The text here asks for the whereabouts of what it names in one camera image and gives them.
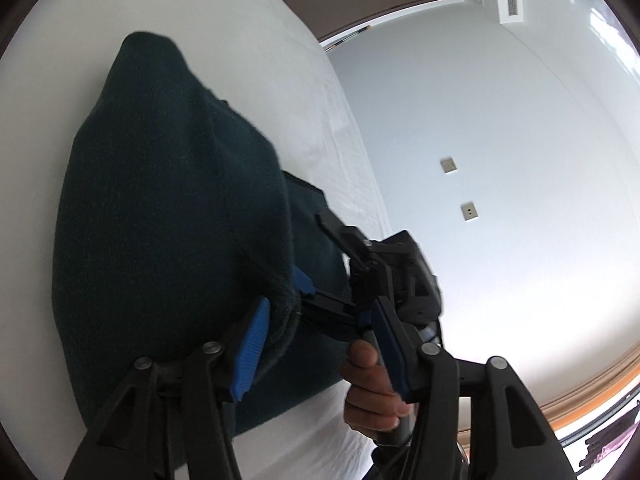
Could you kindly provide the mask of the person's right hand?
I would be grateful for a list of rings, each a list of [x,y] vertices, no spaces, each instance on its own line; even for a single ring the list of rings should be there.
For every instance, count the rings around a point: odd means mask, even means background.
[[[362,339],[352,342],[340,368],[349,384],[343,408],[344,423],[375,443],[398,429],[416,411],[393,389],[378,350]]]

